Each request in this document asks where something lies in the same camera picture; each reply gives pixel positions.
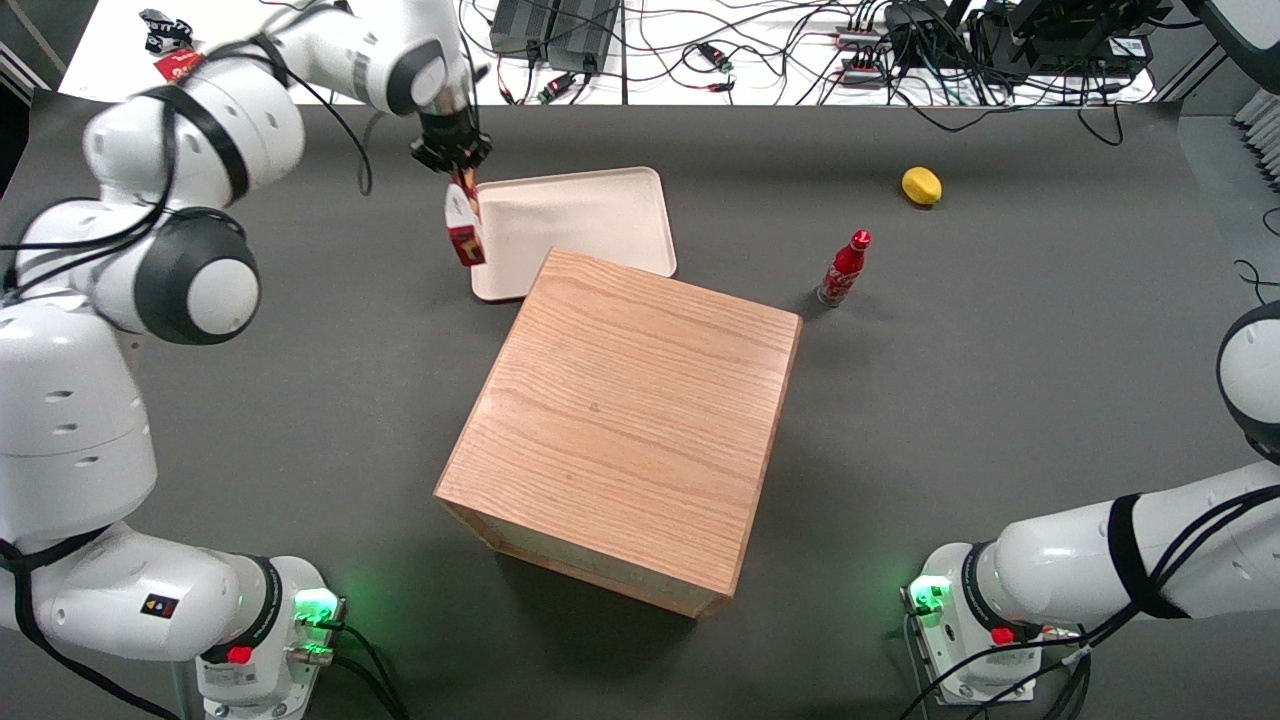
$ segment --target wooden box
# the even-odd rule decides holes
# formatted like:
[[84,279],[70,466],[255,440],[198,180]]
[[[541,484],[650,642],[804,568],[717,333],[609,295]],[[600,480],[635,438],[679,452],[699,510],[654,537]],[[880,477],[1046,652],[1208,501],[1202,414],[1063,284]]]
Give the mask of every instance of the wooden box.
[[705,616],[737,585],[800,324],[553,250],[435,497],[499,552]]

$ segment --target green led light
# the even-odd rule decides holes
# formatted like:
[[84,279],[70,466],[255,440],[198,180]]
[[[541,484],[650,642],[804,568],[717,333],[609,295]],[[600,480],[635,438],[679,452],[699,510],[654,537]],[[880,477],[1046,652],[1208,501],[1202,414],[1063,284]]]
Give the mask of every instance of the green led light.
[[338,596],[328,588],[298,591],[293,596],[293,618],[306,623],[333,620],[338,615]]
[[951,594],[951,580],[941,575],[920,575],[908,588],[915,610],[920,615],[932,615],[942,610],[942,603]]

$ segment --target yellow lemon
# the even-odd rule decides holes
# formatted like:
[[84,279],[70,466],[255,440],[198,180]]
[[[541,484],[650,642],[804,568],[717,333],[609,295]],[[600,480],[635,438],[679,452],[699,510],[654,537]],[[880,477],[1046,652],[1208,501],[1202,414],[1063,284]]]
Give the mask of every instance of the yellow lemon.
[[902,192],[916,205],[933,205],[942,200],[942,181],[928,168],[911,168],[902,176]]

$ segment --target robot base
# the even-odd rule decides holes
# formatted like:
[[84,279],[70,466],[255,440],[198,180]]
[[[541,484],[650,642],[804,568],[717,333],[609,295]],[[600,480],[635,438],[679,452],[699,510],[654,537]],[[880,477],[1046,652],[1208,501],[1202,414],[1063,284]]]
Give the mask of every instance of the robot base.
[[[991,632],[983,628],[960,588],[964,559],[973,547],[951,543],[933,551],[924,561],[920,577],[902,589],[908,612],[913,614],[918,651],[929,679],[936,680],[966,657],[996,647]],[[920,593],[928,594],[929,611],[920,614]],[[940,685],[940,705],[978,705],[1012,687],[1014,683],[1039,670],[1041,648],[997,652],[965,665]],[[1001,698],[1002,702],[1028,702],[1034,697],[1036,680],[1021,691]]]
[[[311,702],[320,667],[292,660],[289,648],[330,647],[333,633],[300,623],[294,598],[300,591],[325,588],[324,579],[298,557],[273,557],[271,565],[280,574],[280,614],[252,662],[214,665],[196,659],[206,720],[300,720]],[[333,618],[340,619],[340,602]]]

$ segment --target plastic tray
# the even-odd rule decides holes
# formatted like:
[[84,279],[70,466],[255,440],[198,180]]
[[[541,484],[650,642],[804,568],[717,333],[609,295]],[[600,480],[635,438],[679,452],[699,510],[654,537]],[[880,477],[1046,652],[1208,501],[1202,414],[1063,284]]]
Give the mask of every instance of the plastic tray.
[[662,178],[652,168],[492,182],[477,190],[485,264],[471,268],[471,291],[481,300],[529,295],[552,247],[668,278],[676,273]]

